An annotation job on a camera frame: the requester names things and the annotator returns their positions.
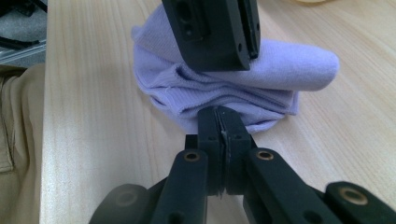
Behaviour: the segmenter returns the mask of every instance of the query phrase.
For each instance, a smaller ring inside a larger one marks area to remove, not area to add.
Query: beige fabric
[[[0,65],[0,223],[38,223],[44,64]]]

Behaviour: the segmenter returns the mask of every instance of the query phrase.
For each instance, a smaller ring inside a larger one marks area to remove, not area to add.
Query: wood grain
[[[88,223],[114,187],[166,177],[184,133],[133,76],[131,27],[159,0],[49,1],[42,223]],[[396,208],[396,4],[259,0],[262,36],[330,49],[341,70],[303,92],[300,114],[254,135],[318,189],[362,185]],[[247,223],[239,197],[210,198],[207,223]]]

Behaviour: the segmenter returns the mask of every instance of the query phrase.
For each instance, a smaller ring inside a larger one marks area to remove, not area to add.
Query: lavender cloth
[[[238,111],[250,133],[298,112],[298,91],[318,91],[338,71],[335,54],[313,46],[262,39],[250,71],[197,73],[184,62],[163,6],[134,27],[134,75],[142,92],[186,133],[210,105]]]

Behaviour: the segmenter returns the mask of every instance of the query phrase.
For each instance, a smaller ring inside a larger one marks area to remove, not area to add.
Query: wooden table
[[[137,87],[131,27],[160,0],[49,1],[41,222],[88,223],[114,187],[166,177],[184,133]],[[254,134],[307,184],[338,180],[396,208],[396,2],[306,6],[259,0],[262,36],[338,54],[325,90],[296,117]],[[207,223],[247,223],[239,197],[209,198]]]

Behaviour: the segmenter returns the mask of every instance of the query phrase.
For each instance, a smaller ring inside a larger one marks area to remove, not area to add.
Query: fabric
[[[44,65],[0,65],[0,223],[38,223]]]
[[[318,91],[338,71],[325,49],[262,39],[250,71],[197,73],[184,62],[164,8],[134,27],[134,75],[142,92],[186,133],[197,133],[197,113],[210,105],[239,112],[250,133],[298,112],[298,91]]]

